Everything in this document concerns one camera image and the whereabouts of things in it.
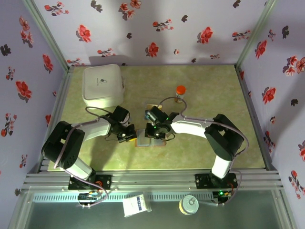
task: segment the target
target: purple wall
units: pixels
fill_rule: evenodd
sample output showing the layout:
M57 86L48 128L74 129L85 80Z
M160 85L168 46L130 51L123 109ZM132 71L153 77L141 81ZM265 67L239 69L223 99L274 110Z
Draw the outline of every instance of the purple wall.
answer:
M0 31L0 227L5 229L18 189L38 163L64 71L21 0L1 3Z
M298 227L305 224L305 1L279 0L242 65Z
M69 64L234 64L266 0L91 2L35 0Z

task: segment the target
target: green table surface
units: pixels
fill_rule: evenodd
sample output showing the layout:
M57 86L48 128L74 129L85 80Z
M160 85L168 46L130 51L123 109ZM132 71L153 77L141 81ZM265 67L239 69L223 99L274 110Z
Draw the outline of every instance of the green table surface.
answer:
M94 119L86 113L81 96L82 73L86 67L76 67L69 86L61 119L68 123L81 123ZM146 104L157 104L163 98L175 95L183 84L188 117L213 118L226 115L249 139L248 151L240 155L234 167L261 168L263 158L257 143L250 115L233 65L196 66L124 66L124 102L131 123L144 129ZM184 104L168 100L163 111L180 112ZM126 169L196 169L211 168L216 154L205 138L178 134L164 147L135 147L134 142L105 141L104 136L83 142L79 157L95 170ZM50 162L49 171L54 171Z

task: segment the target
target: orange bottle cap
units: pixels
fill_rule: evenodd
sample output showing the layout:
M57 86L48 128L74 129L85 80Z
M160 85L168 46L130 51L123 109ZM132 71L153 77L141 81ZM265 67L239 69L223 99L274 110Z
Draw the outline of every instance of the orange bottle cap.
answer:
M183 85L179 85L179 86L177 87L177 89L176 89L176 92L177 92L178 94L184 94L185 91L186 91L186 88L185 88Z

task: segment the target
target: small box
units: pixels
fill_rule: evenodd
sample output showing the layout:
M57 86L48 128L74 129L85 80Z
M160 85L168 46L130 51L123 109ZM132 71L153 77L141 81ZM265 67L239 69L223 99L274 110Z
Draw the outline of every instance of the small box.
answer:
M124 100L120 67L109 64L86 68L82 75L82 98L87 106L118 106Z
M123 199L124 216L129 217L144 211L152 211L150 204L146 202L144 194Z

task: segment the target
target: robotic arm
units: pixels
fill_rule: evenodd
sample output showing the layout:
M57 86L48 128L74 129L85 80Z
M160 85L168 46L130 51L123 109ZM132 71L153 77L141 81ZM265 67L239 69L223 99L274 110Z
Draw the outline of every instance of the robotic arm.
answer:
M124 126L121 124L128 113L126 109L117 106L113 113L100 116L98 121L92 121L90 124L75 128L69 137L69 132L78 124L71 125L61 121L55 126L43 145L41 153L56 163L64 147L63 141L67 141L58 165L74 176L94 183L95 171L78 157L81 145L91 138L110 134L115 134L119 143L136 139L134 125Z
M165 139L167 134L185 133L206 138L216 153L216 159L210 172L210 181L215 187L221 186L229 173L235 154L244 140L237 132L219 125L223 124L238 130L225 115L218 114L213 120L191 119L183 117L180 113L167 115L156 106L146 115L152 124L147 123L145 137Z

